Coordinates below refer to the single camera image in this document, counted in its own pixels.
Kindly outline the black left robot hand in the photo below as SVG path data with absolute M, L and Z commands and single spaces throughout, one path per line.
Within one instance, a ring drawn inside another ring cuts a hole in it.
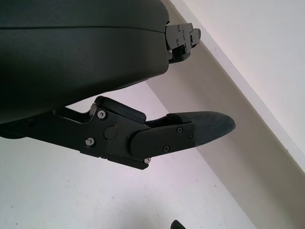
M 29 137 L 146 169 L 156 156 L 235 129 L 219 112 L 140 111 L 104 97 L 186 60 L 201 31 L 159 0 L 3 0 L 0 135 Z

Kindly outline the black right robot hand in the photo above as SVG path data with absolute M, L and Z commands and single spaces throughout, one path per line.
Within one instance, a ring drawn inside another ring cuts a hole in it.
M 174 220 L 170 229 L 186 229 L 178 220 Z

